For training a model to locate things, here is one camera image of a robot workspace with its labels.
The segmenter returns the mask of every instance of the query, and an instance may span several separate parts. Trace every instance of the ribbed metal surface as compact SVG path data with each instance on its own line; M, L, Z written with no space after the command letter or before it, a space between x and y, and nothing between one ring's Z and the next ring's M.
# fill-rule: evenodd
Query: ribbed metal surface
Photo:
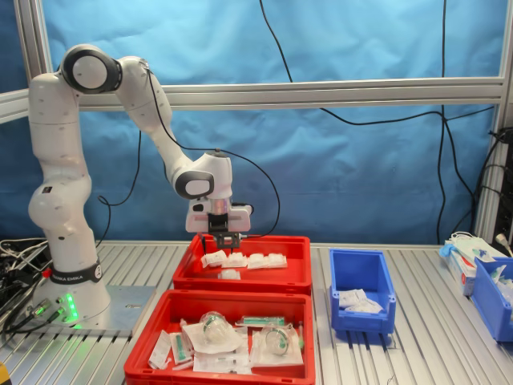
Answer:
M330 246L384 250L398 298L392 335L335 334L330 328ZM186 247L186 242L105 242L99 256L109 284L156 286L153 309L172 287ZM513 345L491 338L435 247L313 245L312 271L318 384L513 384ZM118 385L142 328L132 339L93 337L81 330L17 335L0 342L0 361L14 384Z

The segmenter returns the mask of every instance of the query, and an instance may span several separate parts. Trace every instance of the blue plastic bin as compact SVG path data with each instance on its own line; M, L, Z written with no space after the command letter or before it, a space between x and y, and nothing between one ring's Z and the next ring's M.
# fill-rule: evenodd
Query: blue plastic bin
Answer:
M395 292L381 251L331 249L331 326L335 330L394 331ZM385 311L367 314L338 307L338 292L363 289Z
M511 306L490 277L491 272L506 265L502 275L513 278L513 259L495 258L495 260L495 262L482 263L478 258L475 259L477 272L472 301L495 341L513 341Z

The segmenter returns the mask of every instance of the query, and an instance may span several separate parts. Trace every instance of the white package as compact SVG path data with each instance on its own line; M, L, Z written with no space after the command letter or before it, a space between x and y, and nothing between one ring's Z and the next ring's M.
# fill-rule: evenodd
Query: white package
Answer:
M230 267L246 267L248 265L248 259L243 253L231 253L228 258L223 261L221 267L223 269Z
M219 279L240 279L240 273L234 269L227 269L217 274Z
M299 347L299 336L289 326L289 348L284 355L273 354L266 346L265 337L268 331L253 331L253 341L249 362L253 367L287 367L302 365L303 357Z
M354 306L360 301L366 299L366 292L362 289L347 290L338 292L338 306L345 309L349 306Z
M372 299L364 299L357 303L354 306L350 306L345 309L345 311L359 311L360 313L379 313L380 311L384 310L382 306L373 301Z
M188 339L184 338L182 333L170 333L171 348L175 365L185 363L192 359L192 346L188 345Z
M242 338L242 344L234 351L208 355L196 353L194 355L194 371L210 373L237 373L239 375L251 374L249 366L248 328L238 327L234 331Z
M287 257L283 254L271 253L268 255L269 268L287 267Z
M242 338L234 331L231 325L228 324L228 326L226 339L219 343L209 342L205 338L204 323L202 322L183 326L182 330L187 333L187 336L191 340L192 347L196 352L212 355L215 353L234 351L242 344Z
M171 350L171 336L165 331L160 332L157 344L153 348L150 359L147 361L148 365L153 369L165 369L168 363L172 360L168 359L169 351Z
M208 265L211 267L221 266L226 261L226 253L223 250L216 251L215 253L205 254L201 257L201 264L203 268Z
M251 254L248 259L248 269L263 269L269 265L269 257L264 254Z

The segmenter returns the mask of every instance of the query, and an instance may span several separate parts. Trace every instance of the wire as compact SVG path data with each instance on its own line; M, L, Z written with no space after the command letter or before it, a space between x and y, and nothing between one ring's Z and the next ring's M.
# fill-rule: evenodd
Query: wire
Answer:
M139 175L140 165L141 165L141 140L143 138L143 134L141 131L139 131L139 144L137 145L137 169L135 170L134 180L131 182L130 192L128 192L128 195L125 199L120 201L119 203L109 203L106 197L103 195L98 195L98 201L102 205L106 205L109 210L109 216L107 219L107 226L105 227L105 231L103 232L102 237L100 238L99 242L96 244L96 248L100 246L105 239L105 236L107 235L107 232L109 231L109 227L111 227L111 207L120 206L126 201L128 201L128 198L130 198L131 194L134 192L135 183L137 181L137 176Z
M265 24L267 24L267 27L268 27L269 31L271 32L271 34L274 37L274 41L276 42L278 50L280 51L281 60L282 60L282 62L284 64L284 66L285 66L285 70L287 71L287 76L289 77L289 81L290 81L290 83L293 83L293 78L292 78L292 76L290 74L289 65L287 64L287 60L285 59L285 55L284 55L283 50L281 48L281 44L280 44L276 34L274 33L271 25L269 24L269 21L267 19L267 15L265 14L264 3L263 3L262 0L260 0L260 7L261 7L261 10L262 10L262 15L263 15L264 20L265 20ZM446 7L447 7L447 1L444 0L444 2L443 2L443 13L442 13L442 77L445 77L445 72L446 72ZM493 107L487 107L487 108L484 108L484 109L479 110L479 111L474 111L474 112L471 112L471 113L468 113L468 114L465 114L465 115L461 115L461 116L456 116L456 117L453 117L453 118L450 118L450 119L451 120L455 120L455 119L463 118L465 116L475 115L477 113L480 113L480 112L483 112L483 111L487 111L487 110L490 110L492 108ZM358 122L351 122L349 120L346 120L346 119L340 117L339 115L335 114L334 112L331 112L330 110L328 110L326 108L323 108L323 107L320 108L320 110L330 114L332 117L340 120L341 122L344 122L346 124L350 124L350 125L353 125L353 126L366 126L366 125L371 125L371 124L397 123L397 122L402 122L402 121L405 121L405 120L411 120L411 119L418 118L420 116L426 116L426 115L430 115L430 114L434 114L434 115L440 116L442 118L442 135L441 135L440 149L439 149L439 154L438 154L437 174L438 174L438 181L440 183L440 190L442 191L442 207L440 208L440 213L438 215L438 222L437 222L437 229L436 229L437 242L440 243L440 235L439 235L439 233L440 233L440 223L441 223L441 220L442 220L443 210L444 210L445 204L446 204L446 195L445 195L445 191L444 191L444 188L443 188L443 182L442 182L442 176L441 176L441 165L442 165L441 164L441 159L442 159L443 137L444 137L445 128L447 129L447 134L448 134L448 136L450 138L450 145L451 145L451 149L452 149L452 153L453 153L453 159L454 159L454 170L456 171L456 175L458 176L458 178L461 180L461 182L465 186L465 189L471 195L471 204L472 204L472 208L474 209L474 207L475 207L475 196L472 193L471 189L468 187L468 185L465 182L465 180L462 178L462 176L461 176L461 174L459 173L459 170L458 170L458 162L456 160L456 149L454 147L454 141L453 141L453 138L452 138L452 134L450 133L449 124L447 123L448 119L446 119L446 117L445 117L445 106L442 105L442 112L428 111L428 112L423 112L422 114L407 116L407 117L399 118L399 119L377 120L377 121L360 122L360 123L358 123Z
M176 141L175 138L173 138L173 136L168 132L168 129L166 128L166 125L164 124L164 121L162 120L162 115L160 114L160 109L159 109L159 104L157 102L157 97L156 97L156 94L155 94L155 89L153 88L153 82L151 81L151 71L148 69L147 70L148 72L148 78L150 79L150 87L151 87L151 92L153 94L153 100L155 101L155 108L157 110L157 115L159 116L159 120L160 120L160 124L162 124L162 128L164 129L164 132L166 133L166 135L169 136L169 139L171 139L178 147L182 148L183 150L193 150L193 151L215 151L216 149L215 148L194 148L194 147L186 147L186 146L183 146L182 144L178 143L178 141ZM236 154L235 152L231 152L231 151L228 151L228 150L224 150L222 148L219 148L218 149L219 151L222 151L222 152L226 152L227 154L230 154L230 155L233 155L233 156L236 156L238 158L241 158L243 160L246 160L248 161L249 163L251 163L253 166L255 166L256 168L258 168L266 177L267 179L269 179L269 182L271 182L271 185L273 186L273 190L274 190L274 193L276 194L276 199L277 199L277 215L276 215L276 220L274 221L274 225L273 227L265 234L263 235L249 235L250 237L265 237L266 235L269 235L270 233L272 233L274 231L274 229L276 228L277 224L278 224L278 221L280 220L280 211L281 211L281 202L280 202L280 194L278 194L278 190L276 188L276 185L274 184L273 182L273 179L271 178L271 176L268 175L267 172L264 171L264 169L262 167L260 167L258 164L256 164L255 162L253 162L252 160L246 158L245 156L242 156L242 155L239 155L239 154Z

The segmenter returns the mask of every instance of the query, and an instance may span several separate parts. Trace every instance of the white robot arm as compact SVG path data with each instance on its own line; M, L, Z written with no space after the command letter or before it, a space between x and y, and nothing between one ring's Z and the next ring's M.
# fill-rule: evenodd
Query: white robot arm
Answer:
M29 122L43 183L29 204L30 218L48 239L53 260L50 282L34 293L58 303L72 293L63 323L90 318L109 303L93 233L83 215L91 178L83 157L79 127L82 94L114 91L137 127L147 133L166 166L176 192L191 202L186 230L212 234L219 247L237 247L249 231L251 205L232 204L232 165L219 150L191 161L173 136L172 110L147 62L128 56L114 60L97 47L72 47L57 72L30 82Z

